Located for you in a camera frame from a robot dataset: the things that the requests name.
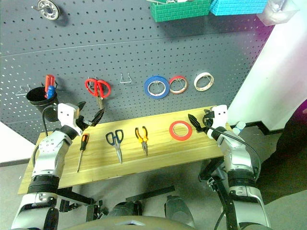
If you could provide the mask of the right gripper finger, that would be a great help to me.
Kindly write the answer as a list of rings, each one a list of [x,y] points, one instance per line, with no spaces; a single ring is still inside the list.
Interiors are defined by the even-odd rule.
[[[201,132],[207,133],[206,132],[207,129],[205,127],[201,127],[200,123],[198,122],[195,116],[188,114],[188,118],[189,118],[190,123],[195,127],[197,133],[201,133]]]

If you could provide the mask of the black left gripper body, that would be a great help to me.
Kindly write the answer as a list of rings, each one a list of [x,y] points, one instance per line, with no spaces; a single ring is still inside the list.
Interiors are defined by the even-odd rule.
[[[78,128],[81,129],[81,131],[85,131],[88,127],[94,127],[96,126],[96,123],[92,121],[85,120],[82,115],[76,119],[76,125]]]

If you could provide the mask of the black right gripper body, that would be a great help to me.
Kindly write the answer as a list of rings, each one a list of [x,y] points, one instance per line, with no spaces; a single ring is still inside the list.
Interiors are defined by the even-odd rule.
[[[204,116],[202,122],[206,127],[211,127],[213,125],[214,118],[215,118],[214,111],[209,109],[204,109]]]

